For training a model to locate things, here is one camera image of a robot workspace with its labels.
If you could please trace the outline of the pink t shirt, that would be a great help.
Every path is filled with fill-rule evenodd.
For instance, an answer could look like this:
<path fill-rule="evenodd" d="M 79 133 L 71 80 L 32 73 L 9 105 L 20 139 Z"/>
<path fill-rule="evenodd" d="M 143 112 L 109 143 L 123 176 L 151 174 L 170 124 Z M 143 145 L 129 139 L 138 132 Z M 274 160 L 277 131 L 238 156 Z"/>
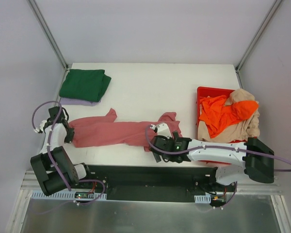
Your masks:
<path fill-rule="evenodd" d="M 69 122 L 69 126 L 74 129 L 73 145 L 76 148 L 100 147 L 117 144 L 143 147 L 149 152 L 145 130 L 148 125 L 166 123 L 170 132 L 178 132 L 180 121 L 176 120 L 175 112 L 166 112 L 158 121 L 116 121 L 117 114 L 114 109 L 110 109 L 105 116 L 91 116 L 75 119 Z"/>

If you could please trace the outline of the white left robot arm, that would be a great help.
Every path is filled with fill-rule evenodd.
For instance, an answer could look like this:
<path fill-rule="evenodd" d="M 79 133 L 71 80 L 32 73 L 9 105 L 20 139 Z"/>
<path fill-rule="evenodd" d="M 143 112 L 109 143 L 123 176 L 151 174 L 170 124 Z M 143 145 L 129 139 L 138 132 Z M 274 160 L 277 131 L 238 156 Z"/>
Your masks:
<path fill-rule="evenodd" d="M 39 154 L 30 159 L 42 192 L 50 196 L 76 185 L 89 188 L 93 177 L 88 166 L 84 163 L 74 165 L 64 149 L 64 144 L 72 143 L 75 134 L 74 128 L 68 124 L 66 109 L 54 106 L 48 112 L 49 118 L 43 120 L 39 127 L 34 127 L 34 131 L 43 133 L 45 139 Z"/>

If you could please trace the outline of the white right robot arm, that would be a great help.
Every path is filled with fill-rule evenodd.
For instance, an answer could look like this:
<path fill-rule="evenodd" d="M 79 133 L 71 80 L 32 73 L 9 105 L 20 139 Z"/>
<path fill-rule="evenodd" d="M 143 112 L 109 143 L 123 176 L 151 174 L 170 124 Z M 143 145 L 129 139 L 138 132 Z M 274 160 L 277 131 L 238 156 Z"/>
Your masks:
<path fill-rule="evenodd" d="M 153 137 L 149 140 L 149 149 L 156 162 L 215 164 L 209 187 L 216 192 L 246 178 L 258 183 L 274 182 L 274 151 L 257 138 L 238 143 L 213 143 L 174 133 L 173 137 Z"/>

